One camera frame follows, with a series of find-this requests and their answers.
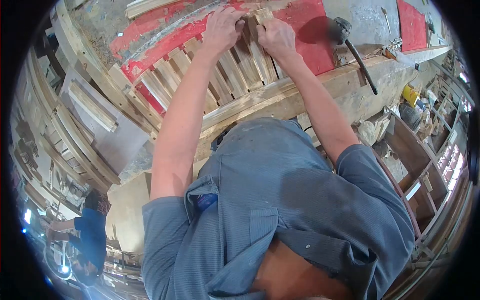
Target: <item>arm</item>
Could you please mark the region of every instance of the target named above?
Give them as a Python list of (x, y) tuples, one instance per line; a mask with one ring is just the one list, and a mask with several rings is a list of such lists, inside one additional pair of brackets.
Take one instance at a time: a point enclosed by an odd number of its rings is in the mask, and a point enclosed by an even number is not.
[(292, 27), (278, 19), (266, 20), (264, 26), (257, 26), (259, 43), (297, 86), (313, 130), (336, 165), (338, 157), (347, 147), (359, 144), (355, 133), (332, 96), (296, 52)]
[(52, 224), (50, 224), (50, 229), (54, 231), (66, 231), (69, 229), (75, 229), (75, 218), (63, 222), (53, 222)]
[(192, 182), (192, 165), (200, 138), (205, 95), (213, 68), (241, 36), (245, 13), (220, 7), (208, 16), (204, 43), (184, 75), (156, 140), (150, 199), (183, 196)]

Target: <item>hand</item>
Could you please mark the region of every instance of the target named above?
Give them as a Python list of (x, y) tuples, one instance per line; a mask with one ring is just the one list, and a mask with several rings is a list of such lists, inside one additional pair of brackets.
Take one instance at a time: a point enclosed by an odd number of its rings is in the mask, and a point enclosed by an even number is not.
[(244, 20), (239, 20), (245, 12), (237, 11), (233, 7), (221, 6), (208, 16), (204, 33), (203, 47), (207, 52), (220, 59), (222, 54), (240, 39)]
[(278, 63), (282, 64), (297, 56), (295, 50), (295, 31), (279, 19), (268, 19), (263, 25), (257, 25), (258, 42)]

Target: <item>light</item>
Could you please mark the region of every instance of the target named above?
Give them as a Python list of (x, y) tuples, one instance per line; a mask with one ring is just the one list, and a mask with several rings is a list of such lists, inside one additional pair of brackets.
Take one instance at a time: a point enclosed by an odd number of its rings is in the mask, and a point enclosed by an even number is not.
[(27, 212), (25, 213), (24, 220), (30, 224), (30, 218), (32, 217), (32, 211), (27, 208)]

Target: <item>person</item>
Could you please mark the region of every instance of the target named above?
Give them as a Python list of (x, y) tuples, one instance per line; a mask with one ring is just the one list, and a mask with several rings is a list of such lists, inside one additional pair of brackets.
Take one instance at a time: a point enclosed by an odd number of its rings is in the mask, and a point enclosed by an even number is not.
[(296, 52), (287, 23), (266, 20), (258, 41), (297, 86), (336, 174), (297, 122), (260, 118), (234, 126), (192, 182), (209, 78), (240, 38), (243, 15), (221, 7), (208, 16), (158, 134), (151, 202), (142, 207), (147, 294), (380, 299), (413, 249), (411, 221), (372, 150)]
[[(72, 261), (72, 271), (87, 286), (93, 285), (103, 272), (107, 255), (105, 220), (110, 207), (105, 195), (92, 190), (85, 198), (82, 217), (52, 222), (47, 230), (47, 247), (52, 241), (67, 241), (79, 251)], [(80, 237), (64, 232), (69, 229), (80, 231)]]

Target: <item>forearm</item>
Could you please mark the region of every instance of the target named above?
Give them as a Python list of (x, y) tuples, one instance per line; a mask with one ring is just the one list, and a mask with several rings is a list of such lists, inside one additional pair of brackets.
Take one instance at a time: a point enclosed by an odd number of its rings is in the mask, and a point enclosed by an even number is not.
[(156, 139), (151, 199), (183, 196), (202, 128), (205, 95), (217, 57), (200, 49), (168, 107)]
[(297, 86), (312, 128), (335, 165), (343, 150), (350, 145), (359, 144), (358, 138), (341, 109), (304, 63), (300, 54), (281, 63), (281, 67)]
[(75, 229), (75, 219), (73, 218), (68, 221), (54, 222), (52, 223), (50, 228), (54, 231), (66, 231), (69, 229)]

